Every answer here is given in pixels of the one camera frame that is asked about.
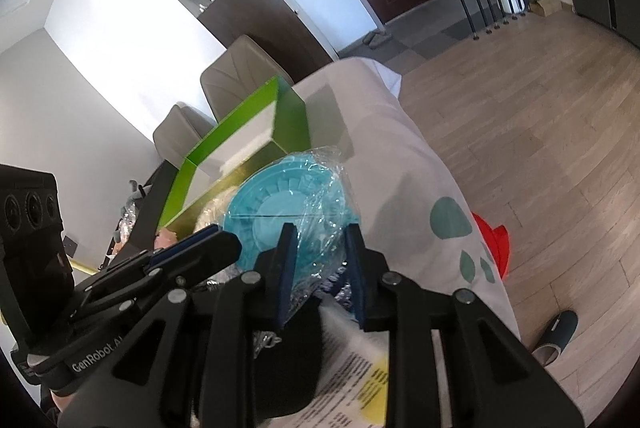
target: green box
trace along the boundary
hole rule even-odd
[[[188,236],[204,206],[220,192],[310,147],[304,101],[283,78],[271,78],[187,155],[158,227],[174,231],[178,239]]]

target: chair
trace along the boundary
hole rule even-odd
[[[220,122],[274,75],[293,85],[289,74],[254,40],[240,36],[202,73],[200,84],[216,121]]]
[[[189,152],[215,126],[209,119],[190,106],[174,104],[154,131],[159,156],[179,169]]]

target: slipper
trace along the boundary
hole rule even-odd
[[[564,352],[578,328],[578,315],[562,311],[552,319],[533,349],[533,357],[542,365],[553,363]]]

